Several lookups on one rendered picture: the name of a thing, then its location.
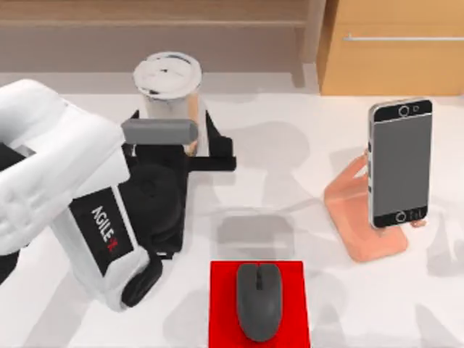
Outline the white lidded cup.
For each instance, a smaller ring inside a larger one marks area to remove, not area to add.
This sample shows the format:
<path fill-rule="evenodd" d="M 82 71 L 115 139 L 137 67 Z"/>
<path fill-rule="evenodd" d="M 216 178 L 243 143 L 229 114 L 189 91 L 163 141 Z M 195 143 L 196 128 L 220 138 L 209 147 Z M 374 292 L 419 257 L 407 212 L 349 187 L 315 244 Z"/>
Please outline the white lidded cup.
<path fill-rule="evenodd" d="M 153 54 L 133 71 L 143 95 L 146 116 L 153 119 L 188 119 L 199 129 L 197 140 L 184 146 L 187 155 L 207 156 L 207 108 L 199 94 L 202 67 L 193 57 L 176 51 Z"/>

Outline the pale grey rounded box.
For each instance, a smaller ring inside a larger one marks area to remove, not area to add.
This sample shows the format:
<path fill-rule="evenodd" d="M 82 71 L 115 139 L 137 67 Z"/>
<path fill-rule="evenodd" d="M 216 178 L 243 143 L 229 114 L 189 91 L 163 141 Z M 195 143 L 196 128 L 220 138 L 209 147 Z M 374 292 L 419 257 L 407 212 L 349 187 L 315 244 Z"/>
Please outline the pale grey rounded box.
<path fill-rule="evenodd" d="M 125 142 L 135 145 L 188 145 L 198 137 L 191 120 L 130 119 L 122 125 Z"/>

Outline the wooden open shelf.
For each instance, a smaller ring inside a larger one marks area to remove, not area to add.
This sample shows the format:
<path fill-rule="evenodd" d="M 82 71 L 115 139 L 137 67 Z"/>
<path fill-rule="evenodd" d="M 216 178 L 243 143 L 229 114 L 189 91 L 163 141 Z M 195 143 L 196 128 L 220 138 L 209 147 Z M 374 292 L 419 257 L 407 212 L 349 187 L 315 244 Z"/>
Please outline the wooden open shelf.
<path fill-rule="evenodd" d="M 211 73 L 289 73 L 315 58 L 325 0 L 0 0 L 1 73 L 126 73 L 183 51 Z"/>

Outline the red mouse pad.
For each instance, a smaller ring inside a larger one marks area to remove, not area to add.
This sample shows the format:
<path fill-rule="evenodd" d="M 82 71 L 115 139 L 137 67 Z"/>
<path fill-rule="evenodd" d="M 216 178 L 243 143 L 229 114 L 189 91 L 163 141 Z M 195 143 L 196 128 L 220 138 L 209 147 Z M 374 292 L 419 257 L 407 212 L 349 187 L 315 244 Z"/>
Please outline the red mouse pad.
<path fill-rule="evenodd" d="M 210 263 L 208 348 L 311 348 L 303 262 L 275 262 L 283 281 L 283 318 L 275 337 L 264 343 L 246 337 L 236 314 L 236 273 L 245 263 Z"/>

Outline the dark grey computer mouse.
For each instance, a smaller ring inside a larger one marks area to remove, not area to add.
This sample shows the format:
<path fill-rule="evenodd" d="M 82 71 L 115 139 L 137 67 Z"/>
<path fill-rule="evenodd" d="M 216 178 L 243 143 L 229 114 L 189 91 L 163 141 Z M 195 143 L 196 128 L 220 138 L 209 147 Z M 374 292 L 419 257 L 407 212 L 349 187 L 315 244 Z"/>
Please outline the dark grey computer mouse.
<path fill-rule="evenodd" d="M 274 263 L 244 263 L 236 273 L 236 314 L 253 342 L 271 340 L 283 317 L 283 281 Z"/>

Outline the salmon phone stand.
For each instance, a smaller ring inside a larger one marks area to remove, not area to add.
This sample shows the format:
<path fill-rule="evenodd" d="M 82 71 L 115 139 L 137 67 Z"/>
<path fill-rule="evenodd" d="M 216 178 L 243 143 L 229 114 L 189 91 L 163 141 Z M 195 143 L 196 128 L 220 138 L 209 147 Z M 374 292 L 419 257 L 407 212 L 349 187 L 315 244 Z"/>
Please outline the salmon phone stand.
<path fill-rule="evenodd" d="M 367 166 L 368 153 L 354 158 L 326 186 L 323 201 L 355 262 L 370 262 L 404 252 L 409 243 L 397 225 L 375 229 L 368 221 L 368 176 L 357 176 Z"/>

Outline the black and silver smartphone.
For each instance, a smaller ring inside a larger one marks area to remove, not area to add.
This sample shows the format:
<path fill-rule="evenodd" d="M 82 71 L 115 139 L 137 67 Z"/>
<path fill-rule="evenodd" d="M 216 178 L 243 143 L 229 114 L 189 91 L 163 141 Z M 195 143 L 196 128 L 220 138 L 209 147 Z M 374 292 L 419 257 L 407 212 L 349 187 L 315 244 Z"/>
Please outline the black and silver smartphone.
<path fill-rule="evenodd" d="M 374 104 L 368 114 L 368 219 L 388 228 L 428 214 L 433 104 Z"/>

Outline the wooden cupboard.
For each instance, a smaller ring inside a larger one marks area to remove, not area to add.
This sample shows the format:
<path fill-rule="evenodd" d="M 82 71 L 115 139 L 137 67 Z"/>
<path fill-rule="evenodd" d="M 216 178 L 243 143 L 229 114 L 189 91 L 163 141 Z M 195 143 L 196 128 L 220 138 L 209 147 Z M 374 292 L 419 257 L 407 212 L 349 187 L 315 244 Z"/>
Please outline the wooden cupboard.
<path fill-rule="evenodd" d="M 326 0 L 317 54 L 325 96 L 464 94 L 464 42 L 353 36 L 464 36 L 464 0 Z"/>

